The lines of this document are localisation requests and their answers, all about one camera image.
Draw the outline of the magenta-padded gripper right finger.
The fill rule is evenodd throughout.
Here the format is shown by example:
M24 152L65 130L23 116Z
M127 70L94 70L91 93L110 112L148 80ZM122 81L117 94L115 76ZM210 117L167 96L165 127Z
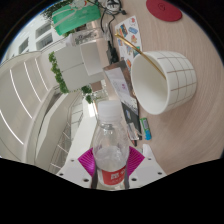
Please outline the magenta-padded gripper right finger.
M143 152L130 148L125 176L127 188L140 188L165 176L149 145L143 146Z

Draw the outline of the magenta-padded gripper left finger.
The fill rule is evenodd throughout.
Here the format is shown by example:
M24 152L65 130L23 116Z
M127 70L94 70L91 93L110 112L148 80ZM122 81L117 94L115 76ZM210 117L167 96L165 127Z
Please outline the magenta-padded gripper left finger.
M83 188L96 189L98 178L92 150L87 150L78 159L69 159L57 176Z

